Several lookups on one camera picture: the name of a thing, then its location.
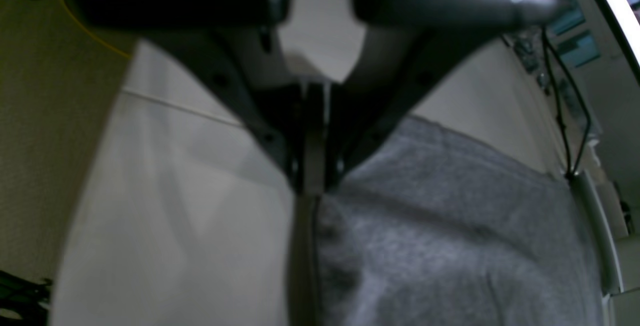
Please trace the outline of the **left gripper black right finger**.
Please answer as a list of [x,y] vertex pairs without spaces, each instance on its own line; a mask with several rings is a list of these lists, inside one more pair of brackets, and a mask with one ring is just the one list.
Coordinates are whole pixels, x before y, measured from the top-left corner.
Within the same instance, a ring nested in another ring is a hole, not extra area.
[[331,93],[325,189],[370,158],[467,57],[502,34],[551,21],[570,0],[351,0],[361,52]]

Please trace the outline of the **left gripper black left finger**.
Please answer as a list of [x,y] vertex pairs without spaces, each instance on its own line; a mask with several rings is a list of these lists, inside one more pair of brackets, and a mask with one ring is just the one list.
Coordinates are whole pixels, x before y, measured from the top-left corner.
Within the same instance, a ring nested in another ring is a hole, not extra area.
[[300,194],[321,192],[321,80],[286,64],[291,0],[72,0],[92,26],[133,31],[185,67]]

